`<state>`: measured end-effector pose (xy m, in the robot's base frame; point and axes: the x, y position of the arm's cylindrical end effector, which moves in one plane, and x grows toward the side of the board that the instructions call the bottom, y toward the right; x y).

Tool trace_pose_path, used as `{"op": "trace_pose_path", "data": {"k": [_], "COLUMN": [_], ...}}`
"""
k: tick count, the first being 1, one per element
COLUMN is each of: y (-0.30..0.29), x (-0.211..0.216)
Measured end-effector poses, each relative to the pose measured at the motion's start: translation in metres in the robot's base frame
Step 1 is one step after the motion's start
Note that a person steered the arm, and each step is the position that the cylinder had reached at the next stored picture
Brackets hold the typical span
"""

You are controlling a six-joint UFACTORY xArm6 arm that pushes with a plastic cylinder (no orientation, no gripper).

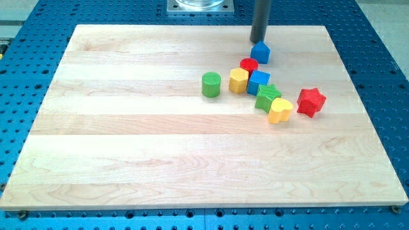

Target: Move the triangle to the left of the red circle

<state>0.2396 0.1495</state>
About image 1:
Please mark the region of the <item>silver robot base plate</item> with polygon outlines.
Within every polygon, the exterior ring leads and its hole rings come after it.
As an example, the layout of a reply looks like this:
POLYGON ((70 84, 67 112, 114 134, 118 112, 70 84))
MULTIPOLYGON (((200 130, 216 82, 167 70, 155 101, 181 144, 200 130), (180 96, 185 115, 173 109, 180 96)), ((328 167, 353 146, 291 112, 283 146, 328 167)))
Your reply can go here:
POLYGON ((167 13, 233 13, 233 0, 167 0, 167 13))

